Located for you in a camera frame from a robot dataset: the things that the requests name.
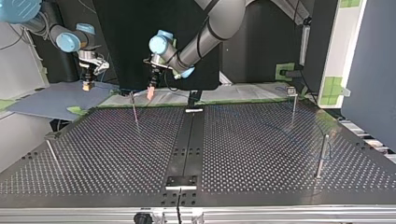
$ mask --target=workbench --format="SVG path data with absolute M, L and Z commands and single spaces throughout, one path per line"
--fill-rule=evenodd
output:
M 396 221 L 395 164 L 323 110 L 202 109 L 90 110 L 0 174 L 0 223 Z

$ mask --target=perforated table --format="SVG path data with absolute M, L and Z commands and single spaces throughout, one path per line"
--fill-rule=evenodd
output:
M 268 103 L 139 108 L 137 116 L 92 110 L 0 174 L 0 208 L 145 208 L 173 218 L 221 207 L 381 205 L 396 213 L 395 165 L 310 104 L 295 113 Z M 196 189 L 166 190 L 170 178 L 191 176 Z

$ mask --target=robotic arm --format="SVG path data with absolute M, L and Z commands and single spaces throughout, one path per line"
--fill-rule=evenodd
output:
M 64 52 L 77 52 L 79 65 L 84 70 L 83 90 L 93 87 L 94 76 L 105 72 L 109 63 L 100 57 L 95 49 L 95 29 L 86 23 L 77 24 L 76 31 L 52 24 L 42 0 L 0 0 L 0 21 L 20 24 L 33 34 L 48 38 L 52 44 Z
M 187 78 L 194 71 L 194 65 L 210 50 L 239 30 L 245 16 L 246 0 L 195 0 L 205 11 L 208 19 L 203 29 L 183 50 L 173 45 L 173 35 L 159 31 L 149 41 L 152 52 L 150 64 L 153 72 L 163 69 L 174 70 L 175 79 Z

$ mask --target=cable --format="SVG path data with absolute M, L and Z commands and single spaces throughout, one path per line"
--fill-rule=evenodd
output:
M 22 33 L 21 33 L 20 37 L 19 37 L 14 43 L 12 43 L 12 44 L 10 44 L 10 45 L 8 45 L 8 46 L 5 46 L 5 47 L 0 48 L 0 50 L 9 49 L 9 48 L 11 48 L 12 46 L 18 44 L 18 43 L 22 40 L 23 35 L 24 35 L 24 32 L 25 32 L 25 31 L 22 30 Z
M 11 30 L 17 35 L 17 36 L 20 36 L 21 34 L 20 33 L 18 33 L 18 31 L 16 31 L 15 29 L 14 29 L 14 27 L 9 23 L 8 24 L 8 26 L 9 26 L 9 28 L 11 28 Z M 29 43 L 29 41 L 28 40 L 26 40 L 25 38 L 24 38 L 24 36 L 22 37 L 22 40 L 23 40 L 23 42 L 25 43 L 25 44 L 30 44 Z
M 163 73 L 163 79 L 165 80 L 166 87 L 169 89 L 169 91 L 178 91 L 178 88 L 172 90 L 172 88 L 168 85 L 168 80 L 166 78 L 167 73 L 168 73 L 168 69 L 166 69 L 165 72 Z
M 82 4 L 85 8 L 87 8 L 89 11 L 93 12 L 94 14 L 96 14 L 96 11 L 93 10 L 92 8 L 88 7 L 87 5 L 85 5 L 85 3 L 83 3 L 81 0 L 78 0 L 80 4 Z
M 110 63 L 109 60 L 110 60 L 110 52 L 107 54 L 107 62 L 108 62 L 108 63 Z M 105 78 L 105 75 L 106 75 L 107 70 L 102 74 L 102 77 L 101 77 L 101 79 L 100 79 L 100 82 L 103 82 L 103 79 Z

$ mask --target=white wall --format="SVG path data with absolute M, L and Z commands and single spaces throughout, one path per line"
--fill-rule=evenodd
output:
M 51 119 L 0 113 L 0 173 L 44 142 Z
M 0 22 L 0 48 L 18 40 L 7 23 Z M 46 87 L 48 81 L 39 71 L 41 62 L 33 48 L 22 40 L 0 50 L 0 100 L 16 99 Z M 0 111 L 0 172 L 44 142 L 51 131 L 50 119 Z
M 0 22 L 0 48 L 14 43 L 18 38 L 7 23 Z M 23 41 L 0 50 L 0 99 L 13 99 L 48 85 L 39 72 L 41 64 L 32 50 Z
M 322 97 L 326 77 L 342 77 L 341 86 L 347 86 L 366 2 L 366 0 L 361 0 L 358 7 L 343 7 L 337 10 L 323 79 L 321 81 L 319 99 Z M 341 108 L 343 101 L 344 96 L 340 96 L 336 105 L 321 105 L 319 102 L 319 107 Z

